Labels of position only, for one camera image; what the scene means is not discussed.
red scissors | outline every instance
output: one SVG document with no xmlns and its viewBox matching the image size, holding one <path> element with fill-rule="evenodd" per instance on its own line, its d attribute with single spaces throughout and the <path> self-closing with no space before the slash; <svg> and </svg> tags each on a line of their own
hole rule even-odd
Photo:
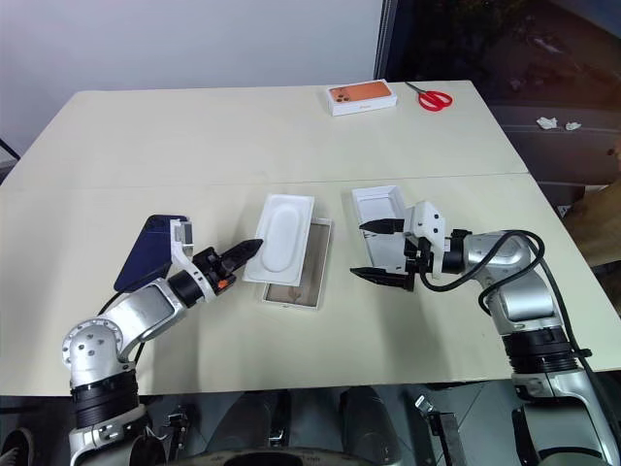
<svg viewBox="0 0 621 466">
<path fill-rule="evenodd" d="M 418 92 L 418 103 L 423 109 L 430 112 L 439 112 L 446 107 L 450 107 L 453 103 L 453 98 L 444 92 L 423 90 L 408 82 L 406 82 L 406 85 Z"/>
</svg>

